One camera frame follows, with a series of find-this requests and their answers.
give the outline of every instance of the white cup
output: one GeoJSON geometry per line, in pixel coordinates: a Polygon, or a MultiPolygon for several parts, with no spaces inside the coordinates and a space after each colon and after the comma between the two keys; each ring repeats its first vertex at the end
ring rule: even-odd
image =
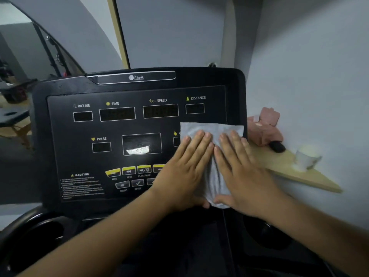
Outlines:
{"type": "Polygon", "coordinates": [[[315,164],[321,159],[321,155],[311,145],[302,145],[296,152],[293,161],[293,169],[299,172],[306,172],[313,169],[315,164]]]}

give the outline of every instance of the hand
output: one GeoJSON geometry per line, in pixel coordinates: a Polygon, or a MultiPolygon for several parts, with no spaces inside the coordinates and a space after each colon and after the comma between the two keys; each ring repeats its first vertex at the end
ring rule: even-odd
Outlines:
{"type": "Polygon", "coordinates": [[[267,220],[279,200],[286,195],[277,187],[270,174],[260,167],[252,155],[246,138],[232,131],[233,147],[226,134],[220,136],[223,153],[214,148],[215,160],[231,195],[217,195],[215,203],[223,203],[249,216],[267,220]]]}
{"type": "Polygon", "coordinates": [[[212,135],[199,130],[193,140],[183,138],[176,153],[156,177],[149,191],[156,192],[159,200],[170,211],[182,211],[195,205],[209,208],[209,202],[193,195],[204,169],[213,154],[212,135]]]}

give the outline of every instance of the person's left hand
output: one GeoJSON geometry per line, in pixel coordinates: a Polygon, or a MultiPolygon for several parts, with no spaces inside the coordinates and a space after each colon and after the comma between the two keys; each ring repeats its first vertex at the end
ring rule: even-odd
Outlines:
{"type": "Polygon", "coordinates": [[[167,205],[170,212],[182,211],[195,205],[210,207],[205,198],[194,196],[193,192],[213,154],[211,137],[210,133],[199,130],[193,140],[189,136],[183,138],[176,153],[149,189],[167,205]]]}

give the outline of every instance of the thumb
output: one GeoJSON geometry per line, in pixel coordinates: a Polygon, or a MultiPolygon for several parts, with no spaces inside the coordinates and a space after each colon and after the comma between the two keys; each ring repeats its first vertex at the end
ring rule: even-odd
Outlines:
{"type": "Polygon", "coordinates": [[[202,206],[205,209],[210,208],[210,203],[204,197],[193,196],[192,203],[194,206],[202,206]]]}
{"type": "Polygon", "coordinates": [[[232,208],[234,207],[234,199],[232,195],[218,194],[214,198],[214,203],[215,204],[223,203],[229,207],[232,207],[232,208]]]}

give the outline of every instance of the cleaning cloth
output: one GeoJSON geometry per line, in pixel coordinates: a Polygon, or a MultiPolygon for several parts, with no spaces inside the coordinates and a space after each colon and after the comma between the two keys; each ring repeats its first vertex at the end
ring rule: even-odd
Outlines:
{"type": "MultiPolygon", "coordinates": [[[[213,135],[213,143],[220,146],[219,136],[222,133],[228,136],[231,130],[235,130],[240,136],[244,134],[243,125],[227,125],[219,123],[181,123],[181,136],[190,136],[193,138],[198,130],[204,130],[210,132],[213,135]]],[[[225,209],[229,206],[224,204],[215,204],[214,198],[218,194],[230,195],[230,192],[225,184],[224,178],[220,173],[218,166],[215,162],[214,155],[211,157],[208,166],[204,171],[204,175],[198,190],[195,192],[196,195],[203,196],[209,203],[215,207],[225,209]]]]}

